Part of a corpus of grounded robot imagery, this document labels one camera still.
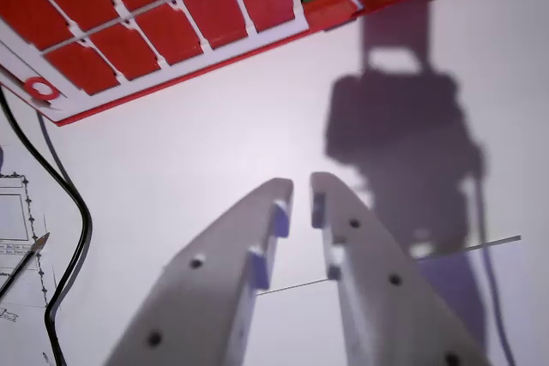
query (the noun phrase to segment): white surface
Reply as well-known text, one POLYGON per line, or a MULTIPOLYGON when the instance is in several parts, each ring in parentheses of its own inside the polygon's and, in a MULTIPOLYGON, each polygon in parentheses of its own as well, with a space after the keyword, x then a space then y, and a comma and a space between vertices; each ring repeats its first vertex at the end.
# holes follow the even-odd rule
MULTIPOLYGON (((549 352, 544 337, 535 336, 535 313, 532 307, 534 279, 528 276, 525 257, 528 252, 522 241, 491 246, 489 253, 498 283, 498 297, 502 304, 501 319, 516 365, 546 364, 549 352)), ((493 299, 486 277, 482 252, 477 249, 463 254, 422 261, 423 271, 443 279, 440 290, 459 290, 461 294, 479 296, 478 343, 486 350, 493 366, 506 366, 493 299), (462 268, 458 261, 468 264, 472 283, 460 289, 456 279, 462 268)), ((453 304, 467 304, 454 299, 453 304)), ((343 366, 347 364, 345 340, 337 286, 330 281, 304 285, 286 291, 259 296, 250 330, 244 366, 280 366, 282 364, 314 364, 343 366)))
MULTIPOLYGON (((429 27, 431 65, 458 83, 469 134, 484 152, 487 238, 522 234, 528 273, 539 279, 546 277, 549 244, 545 2, 435 0, 429 27)), ((394 16, 395 22, 371 37, 406 34, 405 4, 369 17, 375 22, 394 16)), ((271 177, 289 177, 296 188, 291 236, 280 243, 274 287, 323 277, 322 242, 309 221, 308 175, 331 171, 356 188, 364 186, 352 165, 325 155, 324 139, 334 83, 358 74, 365 60, 362 32, 357 21, 70 126, 50 125, 59 156, 94 216, 86 265, 57 321, 69 363, 101 364, 162 265, 271 177)), ((401 70, 390 56, 376 66, 401 70)), ((33 112, 17 98, 10 103, 45 153, 33 112)), ((0 142, 16 144, 3 119, 0 142)), ((40 179, 60 273, 80 219, 51 179, 40 179)), ((478 242, 474 231, 468 242, 478 242)), ((546 282, 533 285, 531 294, 538 310, 532 334, 547 336, 546 282)))

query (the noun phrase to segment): paper sheet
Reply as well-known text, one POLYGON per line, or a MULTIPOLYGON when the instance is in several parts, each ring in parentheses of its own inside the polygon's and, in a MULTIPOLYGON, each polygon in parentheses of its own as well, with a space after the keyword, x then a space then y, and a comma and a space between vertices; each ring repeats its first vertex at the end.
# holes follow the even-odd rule
MULTIPOLYGON (((15 149, 0 146, 0 284, 8 278, 31 245, 46 233, 44 214, 33 201, 33 183, 15 149)), ((47 245, 0 303, 0 364, 53 364, 44 325, 45 306, 55 291, 47 245)))

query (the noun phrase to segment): white plastic part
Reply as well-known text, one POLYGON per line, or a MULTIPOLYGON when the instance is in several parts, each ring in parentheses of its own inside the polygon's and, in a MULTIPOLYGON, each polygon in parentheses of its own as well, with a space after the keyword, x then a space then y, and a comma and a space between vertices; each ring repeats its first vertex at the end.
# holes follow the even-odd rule
POLYGON ((241 199, 165 267, 107 366, 238 366, 258 290, 269 288, 289 234, 293 183, 272 179, 241 199))

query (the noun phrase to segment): black hole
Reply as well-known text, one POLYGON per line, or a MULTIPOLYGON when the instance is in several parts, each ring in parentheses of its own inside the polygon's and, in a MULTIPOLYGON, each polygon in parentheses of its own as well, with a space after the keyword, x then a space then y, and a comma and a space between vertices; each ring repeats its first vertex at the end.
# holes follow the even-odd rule
POLYGON ((162 333, 153 330, 147 337, 147 343, 151 347, 156 347, 162 342, 162 333))
POLYGON ((446 366, 460 366, 462 364, 460 358, 451 351, 444 355, 444 361, 446 362, 446 366))
POLYGON ((204 261, 202 259, 193 259, 192 261, 190 261, 190 268, 191 269, 198 269, 200 267, 202 267, 202 265, 204 264, 204 261))
POLYGON ((389 275, 389 282, 392 285, 400 286, 402 285, 402 278, 398 274, 393 273, 389 275))

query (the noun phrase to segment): pencil tip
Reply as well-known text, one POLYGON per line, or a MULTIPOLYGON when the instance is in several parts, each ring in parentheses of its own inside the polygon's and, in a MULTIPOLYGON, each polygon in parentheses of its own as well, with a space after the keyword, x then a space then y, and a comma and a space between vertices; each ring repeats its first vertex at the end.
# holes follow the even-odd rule
POLYGON ((35 253, 40 252, 44 248, 44 245, 47 242, 49 236, 50 233, 46 233, 43 237, 38 239, 31 247, 31 250, 35 253))

